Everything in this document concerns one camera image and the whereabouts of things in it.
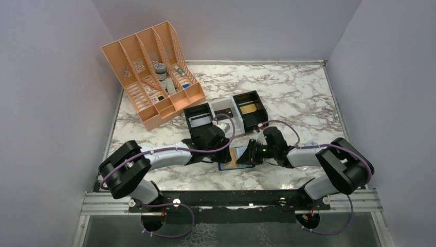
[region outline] marble surface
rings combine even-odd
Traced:
[[[212,101],[256,90],[269,119],[291,123],[301,142],[329,143],[343,136],[341,123],[321,65],[190,65],[202,84],[206,99]],[[284,125],[273,124],[288,144],[297,138]],[[128,140],[140,146],[162,146],[190,138],[184,115],[147,131],[127,95],[122,98],[109,155]],[[231,146],[246,145],[254,133],[235,138]],[[217,164],[198,163],[172,166],[147,173],[146,180],[161,190],[243,190],[294,189],[323,175],[322,168],[304,172],[267,163],[255,168],[219,171]]]

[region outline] screw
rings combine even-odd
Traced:
[[[136,202],[135,202],[135,200],[130,199],[128,205],[129,205],[129,207],[134,207],[134,206],[136,206]]]
[[[323,202],[325,205],[329,205],[329,204],[330,204],[330,198],[328,198],[328,197],[324,197],[324,198],[322,198],[322,202]]]

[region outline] gray wall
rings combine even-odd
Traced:
[[[436,240],[436,1],[363,0],[327,63],[395,246]]]
[[[361,0],[93,0],[114,39],[164,21],[188,60],[328,59]]]
[[[0,4],[1,246],[70,246],[119,83],[91,1]]]

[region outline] purple cable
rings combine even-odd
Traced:
[[[298,135],[298,133],[294,129],[294,127],[292,127],[290,124],[288,124],[288,123],[286,123],[285,121],[282,121],[282,120],[268,120],[266,122],[263,122],[262,124],[265,125],[265,124],[267,124],[269,122],[279,122],[281,124],[284,124],[284,125],[288,126],[295,133],[295,135],[297,136],[297,142],[294,144],[294,146],[296,146],[296,145],[298,145],[300,143],[300,136]]]
[[[191,223],[191,226],[189,227],[189,229],[188,229],[186,232],[184,232],[184,233],[182,233],[182,234],[179,234],[179,235],[164,235],[164,234],[159,234],[159,233],[149,232],[149,231],[146,230],[146,227],[144,226],[144,224],[143,224],[143,222],[142,222],[142,220],[141,220],[141,226],[142,226],[142,229],[143,229],[143,232],[142,232],[142,233],[145,232],[145,233],[149,233],[149,234],[151,234],[151,236],[158,236],[158,237],[163,237],[163,238],[180,238],[180,237],[183,237],[184,235],[188,234],[190,231],[192,231],[192,229],[194,229],[194,225],[195,225],[195,216],[194,216],[194,212],[193,212],[192,209],[191,209],[188,205],[186,205],[186,204],[183,204],[183,203],[164,203],[164,204],[157,204],[157,205],[148,205],[148,204],[145,204],[145,203],[143,203],[143,202],[141,202],[141,204],[144,205],[144,206],[146,206],[146,207],[166,207],[166,206],[170,206],[170,205],[180,205],[180,206],[182,206],[182,207],[187,208],[187,209],[189,210],[189,212],[191,213],[191,216],[192,216],[192,223]]]
[[[338,230],[338,231],[336,231],[336,232],[332,232],[332,233],[325,233],[325,232],[319,232],[319,231],[316,231],[316,230],[312,230],[312,231],[311,231],[310,229],[304,227],[304,226],[300,223],[300,221],[298,221],[298,223],[302,226],[302,228],[303,228],[304,230],[309,231],[309,232],[311,232],[311,233],[319,234],[319,235],[336,235],[336,234],[340,234],[340,233],[344,232],[345,230],[347,230],[347,229],[350,227],[351,222],[353,222],[353,219],[354,219],[354,208],[353,208],[353,202],[351,201],[350,196],[348,196],[348,195],[346,195],[346,196],[347,196],[348,200],[350,201],[350,206],[351,206],[351,218],[350,218],[350,220],[348,221],[348,223],[347,223],[347,224],[346,224],[342,229],[340,229],[340,230]]]
[[[128,159],[125,160],[123,163],[121,163],[119,166],[115,167],[112,171],[110,171],[110,172],[109,172],[109,173],[108,173],[108,174],[103,178],[103,180],[100,182],[100,188],[102,188],[102,189],[108,189],[107,187],[104,187],[103,184],[106,183],[107,179],[108,179],[110,176],[112,176],[112,174],[114,174],[116,171],[118,171],[119,169],[121,169],[122,167],[124,167],[127,163],[133,161],[134,159],[136,159],[136,158],[138,158],[138,157],[141,157],[141,156],[144,156],[144,155],[146,155],[146,154],[149,154],[151,151],[153,151],[154,153],[157,153],[157,152],[163,152],[163,151],[169,151],[169,150],[182,150],[182,151],[197,152],[197,153],[215,153],[215,152],[219,152],[219,151],[221,151],[221,150],[224,150],[225,148],[227,148],[228,146],[230,146],[230,143],[231,143],[231,142],[233,141],[233,139],[234,139],[234,135],[235,135],[235,126],[234,126],[234,122],[233,122],[233,120],[231,119],[231,117],[227,116],[226,114],[219,113],[219,114],[217,114],[217,115],[215,116],[215,119],[216,119],[216,117],[218,117],[218,116],[224,116],[224,117],[228,118],[228,119],[230,120],[230,123],[232,124],[232,129],[233,129],[232,136],[230,137],[230,140],[229,140],[229,142],[228,142],[226,145],[224,145],[224,146],[222,146],[222,147],[220,147],[220,148],[218,148],[218,149],[214,149],[214,150],[197,150],[197,149],[190,149],[190,148],[175,148],[175,147],[167,147],[167,148],[160,148],[160,149],[155,149],[155,150],[148,150],[148,151],[145,151],[145,152],[142,152],[142,153],[139,153],[139,154],[133,155],[132,157],[128,158]]]

